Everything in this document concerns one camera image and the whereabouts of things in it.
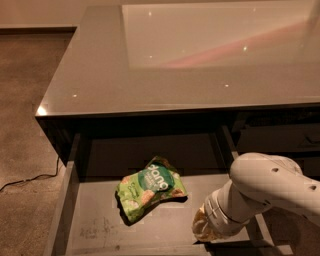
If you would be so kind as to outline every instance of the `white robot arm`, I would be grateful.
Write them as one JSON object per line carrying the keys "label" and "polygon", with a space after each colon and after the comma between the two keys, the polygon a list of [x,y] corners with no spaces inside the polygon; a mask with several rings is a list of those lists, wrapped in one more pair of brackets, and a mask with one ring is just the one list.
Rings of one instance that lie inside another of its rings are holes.
{"label": "white robot arm", "polygon": [[289,158],[246,153],[232,163],[230,180],[205,199],[206,224],[216,237],[233,236],[273,206],[320,226],[320,182],[304,176]]}

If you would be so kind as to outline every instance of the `bag label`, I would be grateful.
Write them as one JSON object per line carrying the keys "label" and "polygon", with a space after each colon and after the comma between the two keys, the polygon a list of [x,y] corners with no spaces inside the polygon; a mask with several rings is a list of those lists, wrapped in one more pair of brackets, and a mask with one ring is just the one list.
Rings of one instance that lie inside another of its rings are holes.
{"label": "bag label", "polygon": [[167,168],[151,164],[138,174],[140,186],[144,190],[166,191],[174,186],[174,181]]}

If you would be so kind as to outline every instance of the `snack bag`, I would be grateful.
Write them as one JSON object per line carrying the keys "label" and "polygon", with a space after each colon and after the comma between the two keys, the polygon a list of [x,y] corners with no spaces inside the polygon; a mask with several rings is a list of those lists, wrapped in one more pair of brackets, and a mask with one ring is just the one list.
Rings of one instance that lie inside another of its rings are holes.
{"label": "snack bag", "polygon": [[154,157],[145,169],[124,177],[116,193],[131,223],[139,220],[147,208],[160,201],[187,196],[176,169],[159,156]]}

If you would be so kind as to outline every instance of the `drawer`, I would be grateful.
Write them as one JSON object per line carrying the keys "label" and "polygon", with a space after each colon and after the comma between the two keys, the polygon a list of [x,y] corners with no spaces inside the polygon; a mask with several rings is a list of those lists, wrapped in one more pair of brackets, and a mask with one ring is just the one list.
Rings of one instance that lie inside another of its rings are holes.
{"label": "drawer", "polygon": [[[117,208],[115,188],[154,155],[166,157],[178,169],[188,199],[161,203],[127,226]],[[272,246],[262,215],[227,240],[205,245],[193,236],[196,211],[229,179],[236,156],[226,127],[212,133],[117,139],[88,140],[77,134],[45,255],[212,255],[220,244]]]}
{"label": "drawer", "polygon": [[239,152],[320,151],[320,124],[246,127],[237,144]]}

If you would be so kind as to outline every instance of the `open drawer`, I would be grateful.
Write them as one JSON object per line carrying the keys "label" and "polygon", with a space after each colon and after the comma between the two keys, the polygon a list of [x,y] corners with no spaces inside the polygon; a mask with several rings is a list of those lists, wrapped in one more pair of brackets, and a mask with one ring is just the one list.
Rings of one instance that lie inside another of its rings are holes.
{"label": "open drawer", "polygon": [[[115,188],[123,176],[143,169],[155,155],[177,168],[188,199],[161,203],[127,226],[117,208]],[[226,127],[209,134],[118,139],[88,140],[78,134],[45,255],[234,255],[239,246],[246,255],[290,255],[290,248],[282,254],[273,247],[262,215],[230,239],[201,244],[194,238],[196,211],[229,179],[236,156]]]}

